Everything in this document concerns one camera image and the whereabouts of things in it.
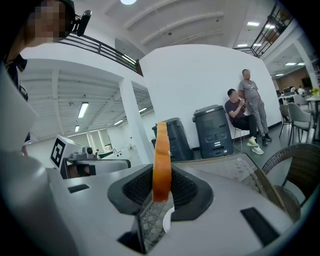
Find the white sneaker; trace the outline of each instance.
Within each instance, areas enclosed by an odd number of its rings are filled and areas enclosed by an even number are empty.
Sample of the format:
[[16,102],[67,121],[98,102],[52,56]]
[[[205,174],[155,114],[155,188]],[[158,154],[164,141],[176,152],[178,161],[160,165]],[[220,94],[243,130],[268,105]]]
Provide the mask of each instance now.
[[260,147],[252,147],[251,151],[256,153],[257,155],[263,155],[263,150]]
[[246,145],[249,147],[259,148],[258,143],[255,141],[255,137],[251,137]]

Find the gray trash bin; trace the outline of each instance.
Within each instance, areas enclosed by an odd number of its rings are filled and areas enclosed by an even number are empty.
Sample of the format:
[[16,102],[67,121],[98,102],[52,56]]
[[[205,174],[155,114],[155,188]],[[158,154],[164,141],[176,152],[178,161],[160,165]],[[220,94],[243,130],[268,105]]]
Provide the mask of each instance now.
[[[175,117],[164,122],[170,142],[171,162],[193,160],[194,152],[189,146],[180,118]],[[152,130],[157,137],[157,125],[152,127]]]
[[203,159],[234,153],[226,111],[221,105],[212,105],[193,114]]

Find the railing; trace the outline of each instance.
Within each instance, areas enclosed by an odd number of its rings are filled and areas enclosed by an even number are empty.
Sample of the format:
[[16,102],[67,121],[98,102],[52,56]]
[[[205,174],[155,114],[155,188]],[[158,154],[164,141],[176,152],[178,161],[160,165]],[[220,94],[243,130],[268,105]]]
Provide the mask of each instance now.
[[79,37],[74,33],[71,33],[65,39],[61,41],[54,40],[54,42],[59,44],[78,47],[78,48],[93,52],[95,54],[99,54],[143,76],[138,59],[133,60],[129,56],[121,53],[120,51],[112,48],[111,46],[103,42],[100,42],[92,37],[89,37],[87,35],[83,35]]
[[253,44],[250,47],[234,49],[260,58],[285,31],[292,20],[293,16],[289,11],[280,2],[277,2]]

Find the table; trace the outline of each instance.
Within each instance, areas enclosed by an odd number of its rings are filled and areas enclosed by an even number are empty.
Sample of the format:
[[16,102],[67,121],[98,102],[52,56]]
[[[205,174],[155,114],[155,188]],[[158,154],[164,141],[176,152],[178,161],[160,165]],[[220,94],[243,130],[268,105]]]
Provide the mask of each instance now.
[[314,102],[314,122],[313,122],[313,129],[315,130],[313,140],[318,142],[320,141],[320,118],[319,118],[319,103],[320,103],[320,96],[312,96],[307,98],[306,101],[308,103]]
[[228,156],[173,162],[179,168],[191,167],[196,170],[223,176],[236,180],[263,197],[269,199],[286,212],[284,202],[265,173],[259,169],[252,159],[245,153]]
[[280,96],[278,97],[278,100],[282,100],[282,103],[285,104],[285,100],[284,99],[289,99],[289,98],[293,98],[294,95],[288,95],[288,96]]

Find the man sitting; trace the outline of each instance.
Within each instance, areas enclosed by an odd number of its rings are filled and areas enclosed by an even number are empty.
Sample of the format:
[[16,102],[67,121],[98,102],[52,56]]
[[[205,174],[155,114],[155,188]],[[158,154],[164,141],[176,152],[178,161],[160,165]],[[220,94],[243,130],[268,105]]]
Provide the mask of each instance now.
[[225,111],[229,114],[231,124],[238,129],[250,131],[249,141],[246,144],[251,147],[251,151],[262,155],[264,152],[257,144],[257,123],[255,117],[245,115],[246,102],[244,99],[239,99],[238,93],[235,89],[230,89],[227,92],[229,100],[225,103]]

